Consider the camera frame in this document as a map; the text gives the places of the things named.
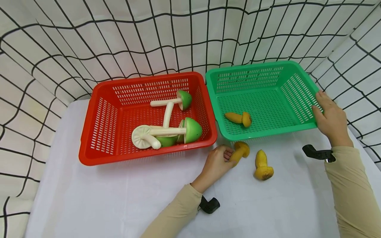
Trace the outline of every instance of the black clip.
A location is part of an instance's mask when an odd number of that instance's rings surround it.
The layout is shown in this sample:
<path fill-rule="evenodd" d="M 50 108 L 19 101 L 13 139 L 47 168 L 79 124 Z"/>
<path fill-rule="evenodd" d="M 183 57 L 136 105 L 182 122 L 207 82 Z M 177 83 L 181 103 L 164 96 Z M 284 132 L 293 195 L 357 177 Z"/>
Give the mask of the black clip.
<path fill-rule="evenodd" d="M 210 201 L 207 201 L 204 196 L 201 198 L 200 208 L 208 214 L 212 214 L 215 210 L 220 207 L 220 204 L 216 198 L 212 198 Z"/>
<path fill-rule="evenodd" d="M 317 160 L 327 160 L 328 163 L 336 161 L 336 158 L 332 155 L 332 150 L 317 151 L 312 145 L 305 145 L 302 149 L 307 157 Z"/>

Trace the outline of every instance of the yellow mushroom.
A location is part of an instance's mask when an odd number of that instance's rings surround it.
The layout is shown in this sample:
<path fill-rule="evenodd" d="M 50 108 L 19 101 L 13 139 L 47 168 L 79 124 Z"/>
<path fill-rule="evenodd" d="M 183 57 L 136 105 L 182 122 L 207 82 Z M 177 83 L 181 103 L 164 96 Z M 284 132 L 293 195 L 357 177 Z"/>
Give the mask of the yellow mushroom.
<path fill-rule="evenodd" d="M 234 143 L 235 151 L 232 156 L 230 156 L 230 161 L 236 161 L 234 167 L 237 166 L 238 162 L 242 157 L 246 158 L 250 154 L 250 147 L 248 144 L 242 141 L 237 141 Z"/>
<path fill-rule="evenodd" d="M 267 156 L 263 150 L 257 152 L 255 167 L 254 176 L 259 180 L 268 180 L 274 175 L 274 169 L 267 166 Z"/>
<path fill-rule="evenodd" d="M 245 127 L 251 125 L 251 116 L 247 112 L 243 112 L 242 115 L 239 115 L 234 112 L 225 113 L 225 117 L 234 123 L 243 124 Z"/>

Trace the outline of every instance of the hand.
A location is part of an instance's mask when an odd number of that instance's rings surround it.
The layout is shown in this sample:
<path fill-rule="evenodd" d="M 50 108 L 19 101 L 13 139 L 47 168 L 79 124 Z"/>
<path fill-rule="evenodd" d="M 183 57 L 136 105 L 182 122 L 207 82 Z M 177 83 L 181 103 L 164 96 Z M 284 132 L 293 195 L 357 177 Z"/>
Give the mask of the hand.
<path fill-rule="evenodd" d="M 316 100 L 324 110 L 324 114 L 316 106 L 312 106 L 317 127 L 328 137 L 331 146 L 353 147 L 347 129 L 347 116 L 343 109 L 338 107 L 325 92 L 321 90 L 316 93 Z"/>
<path fill-rule="evenodd" d="M 226 145 L 218 146 L 209 152 L 201 174 L 190 185 L 198 192 L 204 193 L 236 164 L 235 161 L 229 161 L 232 153 L 233 149 Z"/>

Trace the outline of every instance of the beige sleeve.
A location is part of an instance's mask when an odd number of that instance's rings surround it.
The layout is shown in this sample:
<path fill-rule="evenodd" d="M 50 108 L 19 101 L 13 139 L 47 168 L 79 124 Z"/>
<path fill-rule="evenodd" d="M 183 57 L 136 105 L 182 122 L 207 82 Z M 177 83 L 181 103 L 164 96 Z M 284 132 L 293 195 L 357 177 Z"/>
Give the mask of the beige sleeve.
<path fill-rule="evenodd" d="M 335 162 L 325 163 L 331 181 L 341 238 L 380 238 L 381 212 L 359 150 L 333 147 Z"/>
<path fill-rule="evenodd" d="M 141 238 L 172 238 L 197 214 L 202 194 L 185 185 L 173 201 L 147 227 Z"/>

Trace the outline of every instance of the green basket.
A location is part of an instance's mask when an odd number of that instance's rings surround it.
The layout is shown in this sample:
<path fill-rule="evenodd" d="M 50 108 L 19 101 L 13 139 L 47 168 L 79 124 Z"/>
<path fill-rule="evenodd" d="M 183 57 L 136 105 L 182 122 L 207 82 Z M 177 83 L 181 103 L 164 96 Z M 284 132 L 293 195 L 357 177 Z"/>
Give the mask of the green basket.
<path fill-rule="evenodd" d="M 316 128 L 312 105 L 317 86 L 294 61 L 212 69 L 206 82 L 213 111 L 223 137 L 240 141 Z M 251 115 L 245 128 L 225 113 Z"/>

